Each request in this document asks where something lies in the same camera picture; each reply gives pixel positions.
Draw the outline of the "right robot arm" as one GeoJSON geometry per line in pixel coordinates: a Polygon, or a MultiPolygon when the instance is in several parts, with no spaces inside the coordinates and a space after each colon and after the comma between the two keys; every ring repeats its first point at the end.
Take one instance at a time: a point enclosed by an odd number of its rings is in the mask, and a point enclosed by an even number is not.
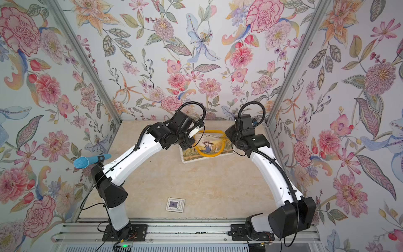
{"type": "Polygon", "coordinates": [[[309,229],[316,203],[305,197],[291,182],[275,159],[269,141],[255,134],[254,126],[234,123],[225,131],[232,144],[257,166],[273,195],[277,209],[270,214],[255,214],[246,219],[246,236],[256,240],[260,235],[286,238],[309,229]]]}

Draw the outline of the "white canvas pouch yellow handles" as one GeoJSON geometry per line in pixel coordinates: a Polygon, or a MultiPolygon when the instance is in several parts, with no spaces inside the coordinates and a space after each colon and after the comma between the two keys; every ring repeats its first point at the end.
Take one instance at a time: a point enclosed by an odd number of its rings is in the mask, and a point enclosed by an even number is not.
{"type": "Polygon", "coordinates": [[[192,148],[185,151],[180,149],[183,163],[217,158],[234,153],[231,141],[223,131],[202,130],[197,132],[193,139],[196,140],[197,145],[193,145],[192,148]]]}

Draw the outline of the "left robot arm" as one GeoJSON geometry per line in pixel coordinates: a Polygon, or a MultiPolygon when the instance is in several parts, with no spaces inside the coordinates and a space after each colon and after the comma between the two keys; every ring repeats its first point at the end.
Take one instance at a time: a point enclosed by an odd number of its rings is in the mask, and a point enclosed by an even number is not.
{"type": "Polygon", "coordinates": [[[190,140],[204,128],[204,123],[189,129],[172,128],[176,126],[172,121],[147,126],[132,149],[105,166],[98,164],[92,168],[95,188],[106,206],[114,231],[126,231],[131,226],[125,207],[128,192],[123,188],[129,175],[147,159],[171,145],[191,145],[190,140]]]}

